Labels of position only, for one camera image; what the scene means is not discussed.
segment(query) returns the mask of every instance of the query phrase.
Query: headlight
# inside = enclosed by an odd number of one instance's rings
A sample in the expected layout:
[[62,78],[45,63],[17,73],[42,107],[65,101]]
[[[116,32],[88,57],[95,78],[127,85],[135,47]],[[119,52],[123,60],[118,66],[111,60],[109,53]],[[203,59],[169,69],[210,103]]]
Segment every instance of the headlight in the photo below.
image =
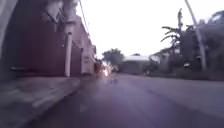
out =
[[105,76],[108,76],[108,71],[107,70],[103,70],[103,73]]

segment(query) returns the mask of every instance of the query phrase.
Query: asphalt road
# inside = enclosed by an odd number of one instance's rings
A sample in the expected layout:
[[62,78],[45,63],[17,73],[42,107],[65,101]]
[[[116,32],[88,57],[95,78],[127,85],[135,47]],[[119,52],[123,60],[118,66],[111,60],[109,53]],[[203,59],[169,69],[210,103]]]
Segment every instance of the asphalt road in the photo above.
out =
[[83,85],[27,128],[224,128],[222,86],[111,75]]

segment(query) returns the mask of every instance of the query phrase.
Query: sky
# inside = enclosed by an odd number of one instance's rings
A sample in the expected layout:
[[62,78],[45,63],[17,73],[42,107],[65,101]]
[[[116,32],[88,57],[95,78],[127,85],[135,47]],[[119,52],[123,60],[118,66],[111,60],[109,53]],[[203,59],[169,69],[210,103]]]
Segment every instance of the sky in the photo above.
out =
[[[198,21],[224,10],[222,0],[188,1]],[[169,47],[169,40],[160,42],[166,32],[161,27],[177,27],[180,8],[184,25],[192,24],[184,0],[82,0],[82,6],[99,58],[111,48],[118,48],[125,56],[148,56]],[[80,5],[77,14],[82,17]]]

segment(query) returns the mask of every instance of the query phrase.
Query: utility pole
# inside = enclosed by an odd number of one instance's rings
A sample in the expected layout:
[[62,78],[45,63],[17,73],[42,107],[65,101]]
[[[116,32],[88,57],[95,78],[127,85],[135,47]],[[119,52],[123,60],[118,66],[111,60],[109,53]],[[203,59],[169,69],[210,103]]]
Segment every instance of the utility pole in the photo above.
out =
[[192,17],[192,20],[193,20],[193,23],[194,23],[194,26],[195,26],[196,36],[197,36],[197,40],[198,40],[198,43],[199,43],[198,45],[199,45],[200,54],[201,54],[202,70],[206,71],[207,70],[207,62],[206,62],[206,55],[205,55],[205,47],[204,47],[204,44],[202,42],[202,35],[200,33],[200,30],[199,30],[198,25],[197,25],[196,18],[194,16],[194,13],[191,9],[191,6],[190,6],[188,0],[185,0],[185,3],[187,5],[187,8],[188,8],[190,14],[191,14],[191,17]]

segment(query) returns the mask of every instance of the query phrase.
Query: sidewalk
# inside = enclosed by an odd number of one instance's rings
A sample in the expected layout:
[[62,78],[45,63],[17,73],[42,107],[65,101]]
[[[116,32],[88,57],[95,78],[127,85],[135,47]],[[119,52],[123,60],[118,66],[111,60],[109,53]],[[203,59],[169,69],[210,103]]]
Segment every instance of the sidewalk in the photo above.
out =
[[0,86],[0,128],[20,128],[78,89],[77,78],[23,78]]

